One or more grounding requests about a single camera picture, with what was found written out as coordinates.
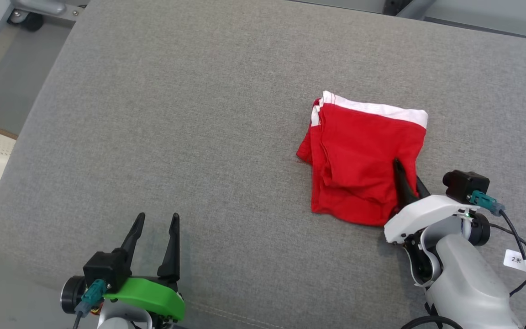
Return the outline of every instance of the floor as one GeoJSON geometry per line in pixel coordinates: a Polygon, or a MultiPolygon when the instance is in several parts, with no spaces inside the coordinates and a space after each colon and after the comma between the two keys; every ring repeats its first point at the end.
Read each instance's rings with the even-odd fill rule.
{"type": "MultiPolygon", "coordinates": [[[[0,261],[0,329],[71,329],[75,316],[60,308],[60,289],[38,286],[0,261]]],[[[93,316],[81,320],[80,329],[96,328],[93,316]]]]}
{"type": "Polygon", "coordinates": [[[19,134],[71,27],[71,23],[48,21],[32,33],[4,25],[0,32],[0,129],[19,134]]]}

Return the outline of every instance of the gray upholstered surface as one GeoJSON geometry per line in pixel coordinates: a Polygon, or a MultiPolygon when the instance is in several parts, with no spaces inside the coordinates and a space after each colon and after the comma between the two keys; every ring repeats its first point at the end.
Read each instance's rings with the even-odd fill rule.
{"type": "MultiPolygon", "coordinates": [[[[418,173],[491,179],[526,238],[526,40],[283,0],[93,1],[0,186],[0,255],[58,287],[146,228],[152,275],[182,219],[189,328],[396,328],[424,315],[382,229],[309,210],[295,152],[323,90],[430,114],[418,173]]],[[[501,266],[513,238],[482,253],[501,266]]],[[[526,289],[513,300],[526,319],[526,289]]]]}

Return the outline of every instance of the metal frame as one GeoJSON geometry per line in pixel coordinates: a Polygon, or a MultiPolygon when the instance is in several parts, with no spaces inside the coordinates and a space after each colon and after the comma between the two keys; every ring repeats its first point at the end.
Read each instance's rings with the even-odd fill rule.
{"type": "Polygon", "coordinates": [[[509,35],[509,36],[516,36],[516,37],[523,37],[526,39],[526,35],[519,35],[517,33],[511,33],[511,32],[505,32],[501,30],[495,30],[495,29],[489,29],[487,27],[477,27],[476,25],[468,25],[463,23],[458,23],[457,21],[447,21],[445,19],[439,19],[434,17],[424,17],[424,21],[430,21],[432,23],[441,24],[441,25],[448,25],[449,27],[459,27],[462,29],[468,29],[468,30],[474,30],[474,31],[483,31],[483,32],[490,32],[490,33],[496,33],[499,35],[509,35]]]}
{"type": "Polygon", "coordinates": [[[436,0],[385,0],[383,14],[423,21],[436,0]]]}
{"type": "Polygon", "coordinates": [[[39,13],[69,21],[77,21],[81,13],[84,12],[84,8],[67,5],[61,1],[12,0],[12,4],[21,11],[39,13]]]}

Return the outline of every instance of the folded fabric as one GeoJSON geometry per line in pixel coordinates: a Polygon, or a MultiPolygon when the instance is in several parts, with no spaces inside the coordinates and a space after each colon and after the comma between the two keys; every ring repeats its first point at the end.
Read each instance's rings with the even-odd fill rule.
{"type": "Polygon", "coordinates": [[[382,226],[397,204],[393,159],[413,187],[427,113],[354,102],[324,91],[297,156],[312,166],[311,210],[382,226]]]}

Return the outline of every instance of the label sticker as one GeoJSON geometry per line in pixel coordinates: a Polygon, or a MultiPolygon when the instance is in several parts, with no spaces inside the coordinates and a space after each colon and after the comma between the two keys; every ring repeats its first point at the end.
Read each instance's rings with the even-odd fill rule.
{"type": "Polygon", "coordinates": [[[505,260],[503,261],[503,265],[513,267],[514,269],[518,269],[526,273],[526,260],[522,258],[521,253],[518,251],[507,249],[507,252],[505,252],[505,260]]]}

